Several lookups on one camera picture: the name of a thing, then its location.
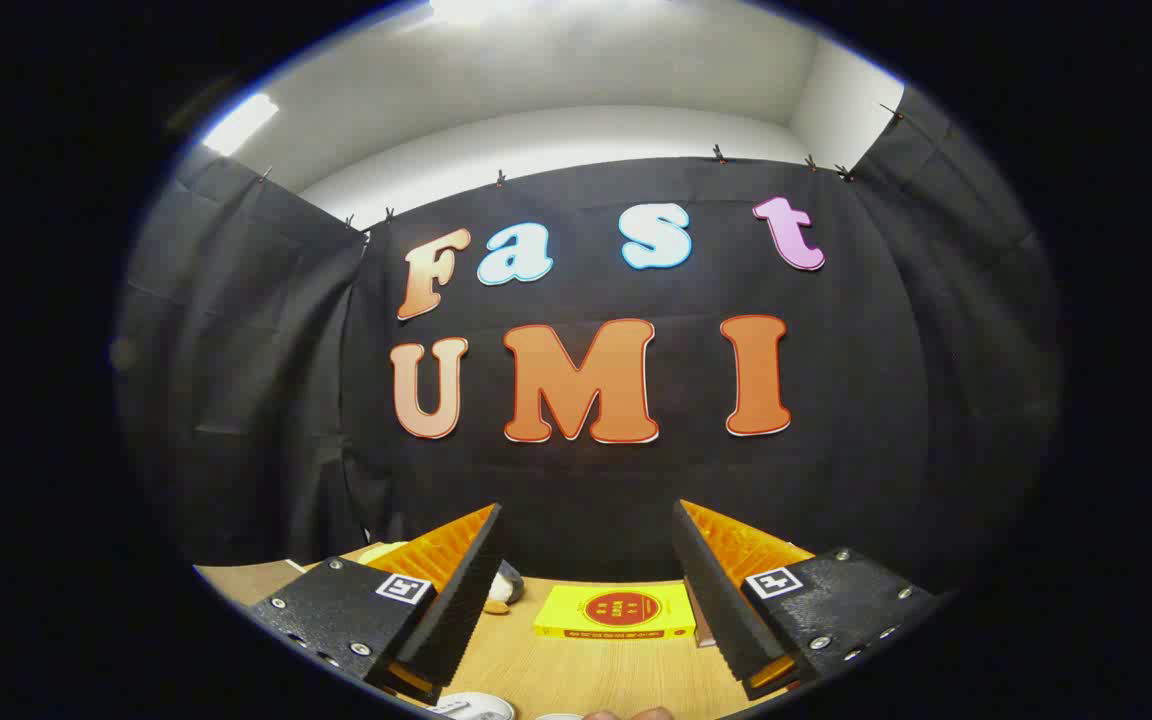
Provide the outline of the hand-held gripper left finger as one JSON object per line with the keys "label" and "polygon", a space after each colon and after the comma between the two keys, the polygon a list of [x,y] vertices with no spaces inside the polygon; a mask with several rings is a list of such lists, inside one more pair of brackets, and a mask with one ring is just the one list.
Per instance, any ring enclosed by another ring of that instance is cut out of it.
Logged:
{"label": "hand-held gripper left finger", "polygon": [[248,615],[329,673],[433,705],[503,560],[502,511],[490,503],[366,562],[325,559]]}

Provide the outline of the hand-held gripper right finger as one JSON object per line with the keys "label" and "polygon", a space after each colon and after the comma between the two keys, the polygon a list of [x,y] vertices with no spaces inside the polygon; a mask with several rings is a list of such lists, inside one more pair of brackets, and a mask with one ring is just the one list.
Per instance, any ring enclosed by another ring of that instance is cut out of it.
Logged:
{"label": "hand-held gripper right finger", "polygon": [[682,498],[672,546],[750,702],[844,674],[940,611],[940,597],[859,551],[813,553]]}

